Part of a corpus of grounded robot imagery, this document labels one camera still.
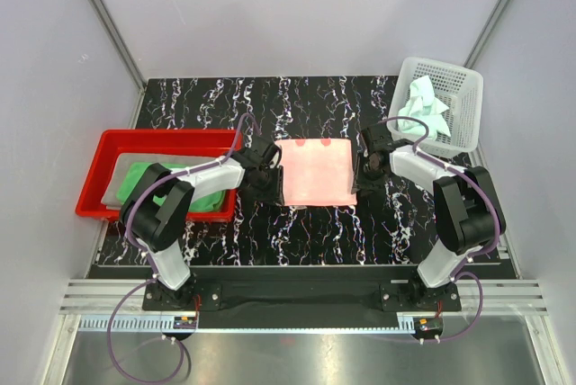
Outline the grey towel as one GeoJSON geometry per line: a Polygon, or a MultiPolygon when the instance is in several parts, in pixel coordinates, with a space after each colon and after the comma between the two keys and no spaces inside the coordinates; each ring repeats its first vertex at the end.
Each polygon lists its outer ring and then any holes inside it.
{"type": "Polygon", "coordinates": [[[198,157],[198,156],[177,156],[177,155],[163,155],[163,154],[145,154],[145,153],[122,153],[118,157],[115,167],[112,171],[112,179],[109,182],[101,204],[108,210],[119,210],[120,206],[111,206],[109,200],[113,198],[122,180],[128,172],[129,166],[135,162],[147,162],[150,164],[159,163],[165,168],[181,170],[188,166],[198,166],[209,163],[213,157],[198,157]]]}

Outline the white towel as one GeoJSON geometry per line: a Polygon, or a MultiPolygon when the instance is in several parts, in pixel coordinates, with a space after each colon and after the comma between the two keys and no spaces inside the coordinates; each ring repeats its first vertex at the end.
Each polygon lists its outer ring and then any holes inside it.
{"type": "Polygon", "coordinates": [[[436,140],[439,135],[451,137],[451,130],[445,119],[449,106],[436,97],[429,76],[421,76],[409,85],[409,100],[399,109],[398,130],[402,133],[423,136],[428,127],[429,139],[436,140]]]}

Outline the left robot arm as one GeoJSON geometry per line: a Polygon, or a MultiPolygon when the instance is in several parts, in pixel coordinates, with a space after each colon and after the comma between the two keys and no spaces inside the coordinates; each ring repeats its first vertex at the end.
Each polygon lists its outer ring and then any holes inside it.
{"type": "Polygon", "coordinates": [[[171,307],[185,309],[194,300],[192,273],[179,246],[190,205],[237,189],[257,201],[282,203],[282,156],[272,140],[254,137],[249,146],[202,165],[172,170],[155,163],[145,169],[119,217],[125,237],[147,257],[152,281],[164,286],[162,296],[171,307]]]}

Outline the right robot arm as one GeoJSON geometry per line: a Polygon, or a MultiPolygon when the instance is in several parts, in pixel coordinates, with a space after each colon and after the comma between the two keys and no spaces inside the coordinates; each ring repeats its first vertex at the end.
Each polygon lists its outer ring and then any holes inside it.
{"type": "Polygon", "coordinates": [[[432,195],[437,242],[400,289],[401,301],[432,309],[449,295],[464,265],[489,253],[506,230],[491,175],[482,166],[453,166],[406,139],[393,140],[382,124],[363,129],[361,139],[364,152],[355,163],[355,192],[382,191],[396,175],[432,195]]]}

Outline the green towel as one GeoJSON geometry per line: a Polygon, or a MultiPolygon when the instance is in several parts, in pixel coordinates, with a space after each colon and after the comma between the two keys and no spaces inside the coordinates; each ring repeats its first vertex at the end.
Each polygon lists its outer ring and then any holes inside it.
{"type": "MultiPolygon", "coordinates": [[[[109,200],[109,204],[121,207],[149,166],[150,163],[147,162],[131,164],[113,198],[109,200]]],[[[225,195],[224,191],[220,191],[196,199],[191,202],[188,211],[192,213],[219,212],[224,203],[225,195]]]]}

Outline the pink towel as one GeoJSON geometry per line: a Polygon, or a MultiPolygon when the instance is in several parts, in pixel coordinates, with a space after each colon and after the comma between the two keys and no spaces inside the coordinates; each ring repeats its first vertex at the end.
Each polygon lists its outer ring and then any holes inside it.
{"type": "Polygon", "coordinates": [[[280,139],[283,204],[293,207],[355,206],[349,139],[280,139]]]}

